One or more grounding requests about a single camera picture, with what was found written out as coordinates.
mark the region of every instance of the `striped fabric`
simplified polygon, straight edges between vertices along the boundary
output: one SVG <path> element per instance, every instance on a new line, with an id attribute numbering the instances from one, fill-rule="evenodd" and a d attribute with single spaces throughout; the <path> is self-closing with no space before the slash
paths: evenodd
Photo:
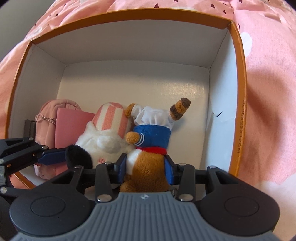
<path id="1" fill-rule="evenodd" d="M 135 144 L 135 146 L 140 146 L 140 145 L 142 145 L 143 142 L 144 142 L 144 140 L 145 140 L 144 134 L 141 133 L 141 134 L 140 134 L 140 140 Z"/>
<path id="2" fill-rule="evenodd" d="M 131 120 L 125 116 L 119 103 L 109 102 L 102 105 L 92 122 L 97 130 L 115 130 L 121 138 L 131 130 Z"/>

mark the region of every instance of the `pink bag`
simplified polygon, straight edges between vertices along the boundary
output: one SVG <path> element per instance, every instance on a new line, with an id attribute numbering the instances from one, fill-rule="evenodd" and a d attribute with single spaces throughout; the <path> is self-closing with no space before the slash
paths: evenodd
<path id="1" fill-rule="evenodd" d="M 55 131 L 57 109 L 66 108 L 72 110 L 81 110 L 79 105 L 68 99 L 58 99 L 46 102 L 40 113 L 35 116 L 36 136 L 35 142 L 46 145 L 49 149 L 55 148 Z M 45 166 L 43 164 L 34 164 L 37 176 L 49 180 L 67 169 L 66 163 L 58 163 Z"/>

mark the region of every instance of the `stuffed toy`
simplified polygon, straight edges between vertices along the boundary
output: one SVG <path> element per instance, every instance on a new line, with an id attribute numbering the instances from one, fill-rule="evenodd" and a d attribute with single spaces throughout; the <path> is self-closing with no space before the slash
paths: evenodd
<path id="1" fill-rule="evenodd" d="M 125 182 L 121 192 L 163 192 L 169 190 L 165 177 L 164 155 L 174 122 L 190 106 L 187 98 L 174 104 L 170 111 L 130 104 L 126 117 L 133 117 L 135 127 L 126 134 L 126 141 L 136 149 L 127 155 Z"/>
<path id="2" fill-rule="evenodd" d="M 122 153 L 134 149 L 124 138 L 130 129 L 131 119 L 125 116 L 121 104 L 102 105 L 76 144 L 67 147 L 68 168 L 82 165 L 90 169 L 105 161 L 116 162 Z"/>

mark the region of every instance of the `pink card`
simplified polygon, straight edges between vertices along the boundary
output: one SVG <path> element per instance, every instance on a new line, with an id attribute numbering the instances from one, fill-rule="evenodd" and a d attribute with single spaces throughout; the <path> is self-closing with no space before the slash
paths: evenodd
<path id="1" fill-rule="evenodd" d="M 94 116 L 95 114 L 89 112 L 58 108 L 55 148 L 64 148 L 75 144 L 79 136 L 84 132 L 86 124 Z"/>

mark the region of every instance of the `brown plush toy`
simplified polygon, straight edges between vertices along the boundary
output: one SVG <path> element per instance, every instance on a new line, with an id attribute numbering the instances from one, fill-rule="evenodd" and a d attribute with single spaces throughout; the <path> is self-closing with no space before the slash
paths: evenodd
<path id="1" fill-rule="evenodd" d="M 135 127 L 126 134 L 126 141 L 136 146 L 126 160 L 125 182 L 121 192 L 163 192 L 169 190 L 165 177 L 164 155 L 174 122 L 179 120 L 190 106 L 190 100 L 182 98 L 170 111 L 142 108 L 130 104 L 126 117 L 133 117 Z"/>

